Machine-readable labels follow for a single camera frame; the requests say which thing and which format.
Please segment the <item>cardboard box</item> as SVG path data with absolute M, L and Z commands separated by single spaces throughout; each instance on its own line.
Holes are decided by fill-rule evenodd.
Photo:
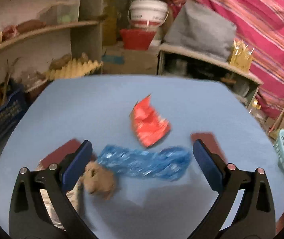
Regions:
M 108 46 L 103 48 L 103 74 L 157 75 L 158 56 L 157 49 L 139 51 Z

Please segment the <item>dark blue plastic crate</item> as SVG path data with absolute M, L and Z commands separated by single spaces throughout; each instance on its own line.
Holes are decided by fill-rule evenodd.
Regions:
M 28 104 L 20 87 L 9 95 L 4 105 L 0 106 L 0 140 L 14 127 L 28 110 Z

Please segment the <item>red snack wrapper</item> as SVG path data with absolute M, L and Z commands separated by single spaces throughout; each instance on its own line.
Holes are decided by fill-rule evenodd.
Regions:
M 138 101 L 131 113 L 131 127 L 139 142 L 149 148 L 171 131 L 171 123 L 163 118 L 151 105 L 150 94 Z

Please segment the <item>blue plastic wrapper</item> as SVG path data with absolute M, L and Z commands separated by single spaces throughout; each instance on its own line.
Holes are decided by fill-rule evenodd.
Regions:
M 191 158 L 190 151 L 183 147 L 150 152 L 107 145 L 98 156 L 97 162 L 116 175 L 175 181 L 186 173 Z

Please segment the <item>grey low shelf cabinet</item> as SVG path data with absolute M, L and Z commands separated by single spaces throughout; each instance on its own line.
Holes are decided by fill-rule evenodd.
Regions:
M 158 74 L 221 82 L 248 109 L 263 84 L 252 72 L 245 73 L 204 53 L 167 43 L 159 47 Z

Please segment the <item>red striped cloth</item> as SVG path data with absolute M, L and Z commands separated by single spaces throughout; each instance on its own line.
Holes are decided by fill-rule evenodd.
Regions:
M 177 16 L 187 0 L 167 0 Z M 258 101 L 277 118 L 284 107 L 284 0 L 194 0 L 237 27 L 236 37 L 254 49 L 251 72 L 262 80 Z

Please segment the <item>white plastic bucket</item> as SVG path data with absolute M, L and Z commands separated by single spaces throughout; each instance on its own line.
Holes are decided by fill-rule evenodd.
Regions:
M 141 29 L 160 27 L 168 17 L 168 5 L 160 0 L 133 0 L 127 19 L 132 27 Z

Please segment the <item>grey fabric bag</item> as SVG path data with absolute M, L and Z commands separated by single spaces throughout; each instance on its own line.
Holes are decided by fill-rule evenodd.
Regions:
M 164 41 L 226 62 L 236 31 L 237 27 L 231 21 L 200 3 L 188 0 L 167 31 Z

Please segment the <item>wooden wall shelf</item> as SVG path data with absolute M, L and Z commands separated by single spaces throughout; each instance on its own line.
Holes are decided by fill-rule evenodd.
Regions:
M 100 61 L 103 0 L 0 0 L 0 80 L 85 53 Z

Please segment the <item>dark red booklet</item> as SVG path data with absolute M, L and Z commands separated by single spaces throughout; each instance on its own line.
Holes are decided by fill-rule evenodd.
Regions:
M 55 151 L 48 154 L 45 158 L 43 158 L 36 170 L 44 170 L 48 168 L 51 164 L 60 164 L 61 161 L 66 157 L 66 155 L 75 153 L 75 151 L 81 146 L 81 142 L 77 139 L 71 139 L 59 148 L 55 149 Z
M 220 158 L 227 163 L 227 159 L 225 157 L 225 154 L 223 150 L 221 149 L 219 143 L 217 142 L 216 137 L 211 132 L 202 132 L 202 133 L 192 133 L 191 134 L 191 140 L 192 142 L 195 142 L 196 140 L 201 140 L 207 149 L 213 153 L 220 156 Z

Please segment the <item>yellow perforated utensil basket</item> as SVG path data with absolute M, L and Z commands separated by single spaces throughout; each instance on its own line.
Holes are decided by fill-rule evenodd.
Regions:
M 229 56 L 229 64 L 235 68 L 249 73 L 253 61 L 254 48 L 250 49 L 243 40 L 235 39 Z

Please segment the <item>cooking oil bottle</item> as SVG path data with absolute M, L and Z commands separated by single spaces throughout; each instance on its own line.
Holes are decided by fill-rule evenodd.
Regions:
M 249 113 L 252 115 L 257 114 L 260 108 L 261 105 L 259 104 L 258 99 L 254 99 L 250 105 Z

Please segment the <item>yellow egg tray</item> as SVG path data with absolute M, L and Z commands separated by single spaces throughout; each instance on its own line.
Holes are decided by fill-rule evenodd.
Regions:
M 102 70 L 102 67 L 103 62 L 89 60 L 82 63 L 80 60 L 73 59 L 61 69 L 46 71 L 44 76 L 49 81 L 55 81 L 58 79 L 75 79 L 98 73 Z

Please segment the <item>crumpled grey brown paper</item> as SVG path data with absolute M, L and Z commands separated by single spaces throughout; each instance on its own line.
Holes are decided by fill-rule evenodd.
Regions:
M 82 193 L 98 195 L 109 200 L 117 187 L 117 182 L 112 171 L 98 164 L 97 161 L 90 161 L 83 175 L 78 179 L 74 188 L 66 193 L 68 200 L 80 215 L 82 208 Z

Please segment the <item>blue table cloth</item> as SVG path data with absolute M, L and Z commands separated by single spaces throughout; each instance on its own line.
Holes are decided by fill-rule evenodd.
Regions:
M 191 150 L 192 133 L 213 133 L 226 159 L 240 170 L 266 171 L 276 218 L 282 216 L 284 175 L 272 142 L 224 85 L 150 75 L 93 75 L 52 82 L 14 129 L 0 157 L 0 226 L 8 229 L 19 170 L 34 170 L 67 141 L 89 140 L 96 154 L 107 145 L 141 148 L 130 112 L 146 96 L 171 123 L 171 132 L 155 152 L 173 146 Z M 174 182 L 121 177 L 109 200 L 85 194 L 81 214 L 98 238 L 187 238 L 216 197 L 192 161 Z

